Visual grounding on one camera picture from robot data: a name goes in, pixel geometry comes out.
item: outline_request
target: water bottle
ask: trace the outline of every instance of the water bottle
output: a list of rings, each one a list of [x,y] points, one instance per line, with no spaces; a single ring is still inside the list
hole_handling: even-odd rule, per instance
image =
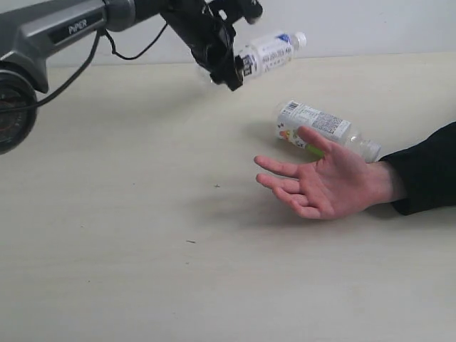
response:
[[[244,82],[286,65],[305,46],[307,38],[302,32],[277,32],[254,39],[238,53],[244,62]]]
[[[320,150],[307,144],[298,136],[299,127],[306,126],[357,153],[366,162],[371,163],[378,160],[381,146],[372,140],[366,140],[361,131],[347,120],[293,100],[280,103],[274,115],[277,118],[276,136],[278,139],[289,141],[295,146],[322,157],[323,153]]]

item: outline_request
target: white wall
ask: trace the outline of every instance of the white wall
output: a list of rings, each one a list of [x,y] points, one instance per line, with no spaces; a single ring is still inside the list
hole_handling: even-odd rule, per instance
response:
[[[39,2],[1,0],[0,11]],[[255,26],[237,24],[237,45],[285,29],[304,31],[308,48],[303,57],[372,53],[456,51],[456,0],[262,0],[264,17]],[[114,35],[121,53],[133,55],[155,37],[160,17]],[[54,56],[50,65],[78,65],[88,55],[89,37]],[[191,61],[187,47],[168,29],[138,63]],[[123,63],[103,42],[95,63]]]

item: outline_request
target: black sleeve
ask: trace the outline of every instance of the black sleeve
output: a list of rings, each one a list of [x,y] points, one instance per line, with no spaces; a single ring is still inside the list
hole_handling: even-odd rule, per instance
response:
[[[456,122],[380,161],[389,163],[403,181],[407,197],[392,203],[400,214],[456,205]]]

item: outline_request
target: barcode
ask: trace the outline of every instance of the barcode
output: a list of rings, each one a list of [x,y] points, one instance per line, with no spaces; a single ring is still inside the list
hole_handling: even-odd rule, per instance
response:
[[[342,119],[336,118],[332,115],[321,113],[313,122],[312,126],[317,130],[334,134],[337,127],[342,123]]]
[[[296,103],[294,101],[290,102],[285,109],[283,110],[284,114],[292,114],[295,109],[299,107],[299,103]]]

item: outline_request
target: robotic arm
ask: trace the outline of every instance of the robotic arm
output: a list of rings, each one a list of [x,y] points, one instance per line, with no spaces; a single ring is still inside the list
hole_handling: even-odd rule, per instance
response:
[[[257,0],[52,0],[0,14],[0,154],[26,139],[38,108],[88,67],[102,36],[114,53],[108,31],[124,31],[161,15],[212,80],[235,91],[243,84],[244,64],[232,49],[233,24],[242,18],[254,24],[262,13]],[[59,90],[37,102],[36,92],[49,91],[46,60],[93,32],[89,59]]]

